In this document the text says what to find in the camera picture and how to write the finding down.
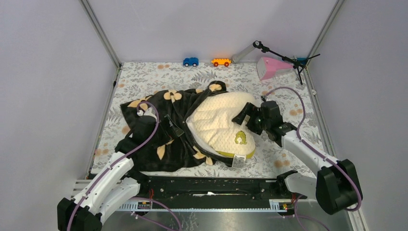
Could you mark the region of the black floral plush pillowcase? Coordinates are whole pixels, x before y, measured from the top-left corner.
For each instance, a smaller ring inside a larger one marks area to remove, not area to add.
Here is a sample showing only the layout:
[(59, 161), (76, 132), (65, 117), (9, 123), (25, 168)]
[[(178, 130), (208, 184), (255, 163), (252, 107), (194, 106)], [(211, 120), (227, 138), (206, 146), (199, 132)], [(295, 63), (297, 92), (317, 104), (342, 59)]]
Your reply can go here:
[(155, 115), (160, 118), (170, 115), (179, 123), (185, 123), (184, 135), (156, 148), (138, 152), (135, 158), (140, 159), (142, 164), (136, 169), (147, 172), (173, 172), (183, 167), (196, 167), (202, 163), (212, 165), (217, 161), (231, 167), (232, 159), (211, 154), (199, 147), (186, 123), (186, 119), (207, 97), (221, 93), (227, 93), (225, 83), (212, 81), (204, 90), (162, 90), (121, 104), (120, 109), (128, 127), (130, 122), (139, 117), (137, 111), (142, 104), (147, 104), (154, 109)]

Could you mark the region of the white quilted pillow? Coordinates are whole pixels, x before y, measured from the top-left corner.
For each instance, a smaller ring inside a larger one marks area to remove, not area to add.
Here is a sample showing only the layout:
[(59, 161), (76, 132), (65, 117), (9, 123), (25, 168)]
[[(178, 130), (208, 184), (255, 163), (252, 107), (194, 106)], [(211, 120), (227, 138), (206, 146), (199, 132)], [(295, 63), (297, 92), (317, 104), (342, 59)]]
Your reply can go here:
[[(231, 120), (245, 106), (252, 103), (259, 106), (253, 95), (247, 92), (227, 92), (207, 97), (186, 119), (199, 147), (220, 157), (233, 158), (235, 154), (253, 157), (256, 145), (253, 133), (247, 128), (247, 121), (242, 125)], [(236, 144), (235, 135), (238, 131), (246, 134), (246, 145)]]

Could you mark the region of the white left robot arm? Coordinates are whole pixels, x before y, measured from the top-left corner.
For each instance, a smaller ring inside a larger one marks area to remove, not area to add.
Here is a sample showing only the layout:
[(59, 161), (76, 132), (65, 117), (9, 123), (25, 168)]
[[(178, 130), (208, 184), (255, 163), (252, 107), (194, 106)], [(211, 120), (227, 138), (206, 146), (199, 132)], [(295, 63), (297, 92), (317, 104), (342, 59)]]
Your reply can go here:
[(135, 155), (184, 135), (185, 123), (169, 115), (163, 118), (143, 115), (137, 122), (135, 130), (118, 143), (102, 171), (74, 197), (58, 203), (58, 230), (100, 231), (105, 221), (130, 198), (153, 195), (148, 176), (136, 169), (142, 161)]

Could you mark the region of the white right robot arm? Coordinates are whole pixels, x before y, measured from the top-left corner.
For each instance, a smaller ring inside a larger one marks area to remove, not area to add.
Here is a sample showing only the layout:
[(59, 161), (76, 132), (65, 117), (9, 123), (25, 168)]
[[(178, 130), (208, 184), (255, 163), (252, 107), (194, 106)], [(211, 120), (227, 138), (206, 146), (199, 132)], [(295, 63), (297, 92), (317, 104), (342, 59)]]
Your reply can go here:
[(298, 128), (283, 121), (275, 101), (263, 102), (260, 107), (247, 103), (232, 121), (238, 125), (245, 122), (255, 134), (265, 132), (271, 141), (294, 154), (315, 175), (311, 178), (297, 172), (285, 173), (283, 181), (276, 185), (278, 196), (302, 194), (316, 200), (329, 215), (359, 209), (363, 196), (355, 165), (348, 159), (340, 161), (318, 151), (301, 137)]

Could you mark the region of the yellow patch on pillow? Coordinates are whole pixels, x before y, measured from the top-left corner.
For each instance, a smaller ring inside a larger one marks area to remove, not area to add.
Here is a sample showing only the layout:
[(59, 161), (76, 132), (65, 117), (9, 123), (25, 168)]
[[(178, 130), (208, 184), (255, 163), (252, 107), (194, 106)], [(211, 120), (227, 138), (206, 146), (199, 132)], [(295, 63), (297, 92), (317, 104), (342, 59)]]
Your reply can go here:
[(246, 141), (246, 134), (243, 131), (238, 131), (235, 135), (235, 139), (234, 142), (236, 144), (240, 144), (240, 145), (246, 145), (247, 141)]

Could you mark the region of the floral patterned table mat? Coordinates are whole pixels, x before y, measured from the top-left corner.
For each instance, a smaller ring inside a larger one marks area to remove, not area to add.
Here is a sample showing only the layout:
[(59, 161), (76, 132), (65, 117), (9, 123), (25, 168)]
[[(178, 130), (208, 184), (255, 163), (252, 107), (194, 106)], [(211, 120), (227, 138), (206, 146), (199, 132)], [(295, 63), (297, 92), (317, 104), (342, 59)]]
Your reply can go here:
[[(320, 113), (316, 111), (315, 91), (310, 89), (307, 71), (302, 72), (303, 85), (297, 72), (288, 71), (267, 80), (260, 80), (255, 63), (214, 67), (200, 63), (184, 67), (181, 63), (125, 63), (121, 69), (106, 122), (96, 147), (90, 174), (97, 174), (110, 159), (117, 143), (129, 132), (120, 105), (161, 90), (204, 89), (214, 80), (223, 81), (228, 91), (245, 91), (257, 100), (267, 94), (280, 106), (285, 121), (301, 125), (301, 136), (328, 153), (327, 134), (321, 129)], [(266, 134), (255, 136), (256, 153), (241, 169), (229, 168), (221, 162), (211, 166), (182, 168), (173, 176), (222, 178), (274, 178), (289, 170), (312, 176), (312, 172), (294, 154), (271, 142)]]

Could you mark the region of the pink and white iron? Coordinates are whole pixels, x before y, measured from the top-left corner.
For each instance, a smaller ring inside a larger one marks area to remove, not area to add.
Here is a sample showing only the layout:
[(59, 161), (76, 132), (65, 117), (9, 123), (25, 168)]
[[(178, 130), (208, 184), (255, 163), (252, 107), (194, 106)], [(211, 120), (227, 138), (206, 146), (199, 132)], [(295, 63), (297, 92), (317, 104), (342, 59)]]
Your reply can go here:
[(292, 69), (293, 65), (291, 63), (270, 57), (261, 57), (256, 64), (256, 70), (260, 80), (271, 79), (276, 74), (285, 73)]

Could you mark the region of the white care label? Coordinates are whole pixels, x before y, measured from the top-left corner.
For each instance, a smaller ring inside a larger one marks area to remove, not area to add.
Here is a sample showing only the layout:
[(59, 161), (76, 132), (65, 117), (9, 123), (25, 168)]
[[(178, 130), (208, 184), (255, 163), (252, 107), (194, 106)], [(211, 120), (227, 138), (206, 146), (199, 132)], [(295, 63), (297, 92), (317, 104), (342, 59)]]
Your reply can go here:
[(232, 159), (232, 166), (233, 168), (244, 168), (246, 162), (245, 155), (237, 155), (235, 154)]

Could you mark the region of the orange toy car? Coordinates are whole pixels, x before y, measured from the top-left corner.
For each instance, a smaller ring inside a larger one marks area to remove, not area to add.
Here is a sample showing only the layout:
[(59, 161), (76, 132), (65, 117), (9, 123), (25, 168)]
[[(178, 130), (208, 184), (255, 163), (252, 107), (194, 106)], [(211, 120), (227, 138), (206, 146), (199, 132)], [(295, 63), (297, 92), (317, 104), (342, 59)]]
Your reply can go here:
[(214, 67), (218, 67), (218, 66), (225, 66), (228, 67), (231, 64), (231, 60), (230, 59), (213, 59), (211, 61), (212, 65)]

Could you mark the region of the grey metal cylinder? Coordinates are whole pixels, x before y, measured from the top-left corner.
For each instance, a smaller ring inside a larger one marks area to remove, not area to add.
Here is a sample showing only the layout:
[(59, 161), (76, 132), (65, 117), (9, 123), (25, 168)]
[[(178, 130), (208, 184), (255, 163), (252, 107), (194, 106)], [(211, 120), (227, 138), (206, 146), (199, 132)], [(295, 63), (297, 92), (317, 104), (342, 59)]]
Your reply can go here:
[(247, 56), (249, 53), (251, 53), (254, 49), (256, 48), (256, 45), (254, 45), (254, 43), (250, 44), (249, 46), (247, 46), (245, 49), (243, 49), (242, 51), (234, 54), (231, 57), (231, 62), (233, 64), (238, 63), (240, 60), (242, 60), (245, 56)]

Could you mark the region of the black tripod stand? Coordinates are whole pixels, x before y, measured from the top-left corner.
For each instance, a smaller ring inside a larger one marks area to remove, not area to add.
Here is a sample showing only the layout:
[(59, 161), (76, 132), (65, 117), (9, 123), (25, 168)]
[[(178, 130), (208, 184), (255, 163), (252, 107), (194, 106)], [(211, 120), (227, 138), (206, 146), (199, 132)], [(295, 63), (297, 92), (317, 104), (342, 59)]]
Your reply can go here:
[(256, 49), (260, 49), (263, 53), (270, 52), (270, 53), (278, 56), (279, 58), (281, 58), (282, 61), (291, 63), (293, 65), (293, 68), (297, 70), (299, 81), (300, 81), (301, 85), (303, 85), (303, 80), (302, 80), (302, 77), (301, 77), (301, 73), (306, 68), (307, 63), (309, 62), (309, 60), (320, 56), (320, 53), (318, 53), (316, 55), (309, 56), (307, 58), (301, 58), (301, 59), (294, 58), (294, 59), (292, 59), (292, 58), (289, 58), (287, 56), (281, 55), (281, 54), (279, 54), (279, 53), (277, 53), (275, 51), (272, 51), (269, 47), (263, 45), (262, 42), (259, 41), (259, 40), (254, 41), (252, 43), (252, 46), (254, 48), (256, 48)]

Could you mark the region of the blue toy car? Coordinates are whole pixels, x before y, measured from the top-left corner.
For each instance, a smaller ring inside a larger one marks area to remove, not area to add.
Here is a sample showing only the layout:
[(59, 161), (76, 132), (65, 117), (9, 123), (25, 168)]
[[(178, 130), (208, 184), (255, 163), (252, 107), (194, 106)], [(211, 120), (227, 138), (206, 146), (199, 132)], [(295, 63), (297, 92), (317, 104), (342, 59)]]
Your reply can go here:
[(189, 67), (189, 66), (197, 67), (198, 65), (199, 65), (199, 59), (196, 57), (185, 58), (183, 60), (183, 66), (185, 67)]

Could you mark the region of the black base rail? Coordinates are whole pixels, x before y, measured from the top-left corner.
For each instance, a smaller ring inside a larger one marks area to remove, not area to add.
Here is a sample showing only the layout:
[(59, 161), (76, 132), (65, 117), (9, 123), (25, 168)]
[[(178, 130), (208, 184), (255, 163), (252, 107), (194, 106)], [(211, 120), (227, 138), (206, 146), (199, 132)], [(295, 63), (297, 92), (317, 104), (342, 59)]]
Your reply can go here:
[(299, 195), (277, 179), (149, 176), (136, 197), (173, 211), (286, 211)]

